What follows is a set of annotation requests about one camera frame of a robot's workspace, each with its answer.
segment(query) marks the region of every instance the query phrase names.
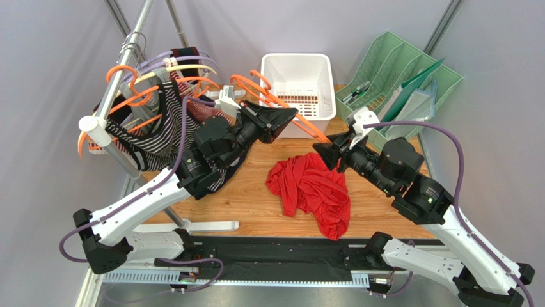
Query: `white base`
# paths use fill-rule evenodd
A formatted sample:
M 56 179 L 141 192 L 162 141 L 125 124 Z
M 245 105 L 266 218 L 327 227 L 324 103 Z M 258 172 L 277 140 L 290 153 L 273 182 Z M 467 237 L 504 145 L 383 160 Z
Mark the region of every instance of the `white base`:
M 191 222 L 188 219 L 183 219 L 186 222 L 184 229 L 187 232 L 234 232 L 239 229 L 238 221 L 222 221 L 222 222 Z M 177 229 L 175 223 L 166 224 L 142 224 L 137 226 L 135 232 L 171 232 Z

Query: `white plastic basket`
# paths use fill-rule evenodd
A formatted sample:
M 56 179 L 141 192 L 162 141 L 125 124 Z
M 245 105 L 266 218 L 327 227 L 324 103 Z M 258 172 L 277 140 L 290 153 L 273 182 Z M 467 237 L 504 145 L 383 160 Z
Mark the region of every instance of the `white plastic basket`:
M 261 74 L 271 93 L 299 110 L 316 128 L 326 130 L 335 117 L 335 92 L 331 63 L 323 54 L 270 53 L 261 59 Z M 278 138 L 312 138 L 290 123 Z

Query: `green folder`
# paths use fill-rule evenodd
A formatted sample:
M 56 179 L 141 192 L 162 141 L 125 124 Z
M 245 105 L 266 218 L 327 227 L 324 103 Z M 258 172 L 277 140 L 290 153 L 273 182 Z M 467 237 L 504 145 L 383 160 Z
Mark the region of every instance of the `green folder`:
M 422 83 L 428 78 L 431 73 L 433 73 L 437 68 L 439 68 L 445 58 L 440 59 L 435 64 L 430 67 L 422 70 L 416 76 L 410 78 L 409 80 L 403 82 L 399 88 L 394 91 L 394 94 L 391 96 L 389 101 L 384 105 L 381 112 L 378 115 L 378 118 L 381 122 L 389 122 L 393 120 L 401 111 L 413 91 L 419 88 Z

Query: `gray wall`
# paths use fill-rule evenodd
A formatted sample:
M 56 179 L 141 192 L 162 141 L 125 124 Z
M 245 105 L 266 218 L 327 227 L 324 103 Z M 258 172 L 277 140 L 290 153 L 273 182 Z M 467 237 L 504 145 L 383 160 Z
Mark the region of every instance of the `gray wall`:
M 537 270 L 530 291 L 545 304 L 545 2 L 465 1 L 434 53 L 465 76 L 434 120 L 466 157 L 461 206 L 503 253 Z M 425 131 L 436 178 L 454 190 L 457 156 Z
M 333 80 L 348 83 L 373 38 L 387 30 L 423 49 L 449 0 L 174 1 L 187 39 L 219 63 L 219 78 L 249 77 L 272 52 L 329 56 Z M 139 10 L 119 0 L 128 20 Z M 156 1 L 145 30 L 148 55 L 180 47 L 165 1 Z
M 122 37 L 102 1 L 3 1 L 0 11 L 0 305 L 73 306 L 86 264 L 65 260 L 72 214 L 119 199 L 109 157 L 78 158 Z M 82 256 L 78 238 L 71 254 Z

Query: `metal pole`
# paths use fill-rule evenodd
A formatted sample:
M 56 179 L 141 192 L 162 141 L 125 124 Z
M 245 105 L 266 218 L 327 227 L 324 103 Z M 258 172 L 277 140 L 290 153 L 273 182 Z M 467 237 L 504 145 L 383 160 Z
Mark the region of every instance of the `metal pole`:
M 431 55 L 435 51 L 435 48 L 439 44 L 439 41 L 442 39 L 443 35 L 445 35 L 446 29 L 452 22 L 452 19 L 454 19 L 454 15 L 456 15 L 456 13 L 458 12 L 458 9 L 462 5 L 462 2 L 464 2 L 464 0 L 450 1 L 443 16 L 439 20 L 437 27 L 433 31 L 433 34 L 428 41 L 428 44 L 424 48 L 424 53 Z
M 140 9 L 140 12 L 138 13 L 136 24 L 134 25 L 134 30 L 132 32 L 142 31 L 142 29 L 144 28 L 144 23 L 146 22 L 146 18 L 148 17 L 148 14 L 150 13 L 150 9 L 153 3 L 154 3 L 154 0 L 145 0 L 144 5 L 142 6 L 142 9 Z M 139 37 L 140 37 L 139 34 L 130 35 L 129 40 L 126 42 L 126 45 L 135 46 L 138 42 Z M 133 52 L 134 52 L 134 48 L 123 48 L 122 51 L 120 52 L 119 60 L 117 61 L 117 64 L 128 65 Z M 119 90 L 119 85 L 121 84 L 122 78 L 123 78 L 122 70 L 118 70 L 112 75 L 112 78 L 110 79 L 110 82 L 108 83 L 108 87 L 106 88 L 106 92 L 104 92 L 104 96 L 102 96 L 102 100 L 100 101 L 99 109 L 97 110 L 98 117 L 103 119 L 106 119 L 108 117 L 110 109 L 112 108 L 113 101 L 116 97 L 117 91 Z
M 121 9 L 121 6 L 117 2 L 117 0 L 104 0 L 104 3 L 106 4 L 106 7 L 110 11 L 110 14 L 112 15 L 113 20 L 117 24 L 119 28 L 119 32 L 123 37 L 127 37 L 130 33 L 130 26 L 127 22 L 127 19 L 125 18 L 125 14 L 123 14 L 123 10 Z M 146 60 L 146 54 L 140 48 L 140 45 L 136 45 L 136 51 L 138 53 L 138 57 L 136 58 L 138 64 L 140 64 L 142 61 Z
M 182 28 L 182 23 L 180 22 L 180 18 L 178 17 L 178 12 L 176 12 L 176 7 L 174 7 L 174 3 L 172 2 L 172 0 L 166 0 L 166 5 L 168 6 L 168 10 L 170 11 L 170 15 L 172 16 L 172 21 L 174 22 L 174 26 L 176 27 L 176 32 L 180 37 L 180 42 L 182 42 L 182 47 L 189 47 L 186 33 L 184 32 L 184 28 Z
M 125 18 L 125 15 L 123 14 L 123 11 L 121 10 L 119 3 L 117 0 L 104 0 L 106 3 L 106 6 L 108 7 L 108 10 L 112 14 L 112 17 L 114 18 L 114 21 L 119 27 L 119 30 L 121 34 L 127 38 L 127 36 L 130 35 L 130 27 L 129 23 L 127 22 L 127 19 Z M 144 28 L 144 24 L 146 22 L 146 19 L 148 17 L 148 14 L 150 12 L 150 9 L 154 3 L 154 0 L 145 0 L 142 8 L 140 9 L 140 12 L 138 13 L 138 17 L 136 19 L 136 24 L 134 25 L 133 32 L 141 32 Z M 131 35 L 129 37 L 129 41 L 125 41 L 125 44 L 123 47 L 126 47 L 127 45 L 130 46 L 136 46 L 136 48 L 123 48 L 120 52 L 119 59 L 117 63 L 119 65 L 127 65 L 132 57 L 133 51 L 136 51 L 140 54 L 140 58 L 145 59 L 145 53 L 140 49 L 140 46 L 137 44 L 139 35 Z M 115 95 L 117 94 L 117 91 L 119 90 L 119 85 L 121 84 L 123 77 L 123 72 L 118 71 L 113 74 L 112 78 L 110 79 L 110 82 L 108 83 L 108 87 L 106 88 L 106 92 L 104 92 L 104 96 L 102 97 L 102 100 L 100 101 L 98 114 L 100 117 L 106 119 L 111 106 L 113 104 L 113 100 L 115 99 Z M 108 146 L 104 147 L 104 150 L 113 157 L 121 166 L 125 169 L 125 171 L 129 174 L 130 178 L 139 186 L 147 184 L 146 178 L 142 176 L 142 173 L 138 169 L 136 169 L 130 161 L 124 156 L 124 154 L 119 150 L 119 148 L 115 147 L 114 144 L 110 144 Z M 186 222 L 171 208 L 165 208 L 163 212 L 180 228 L 184 228 L 186 226 Z
M 110 11 L 110 14 L 112 14 L 112 18 L 114 18 L 115 23 L 119 27 L 119 31 L 123 35 L 123 37 L 126 37 L 130 33 L 130 26 L 127 22 L 127 19 L 125 18 L 125 14 L 123 14 L 123 11 L 121 11 L 121 7 L 119 6 L 119 3 L 117 0 L 104 0 L 104 3 L 108 7 L 108 10 Z

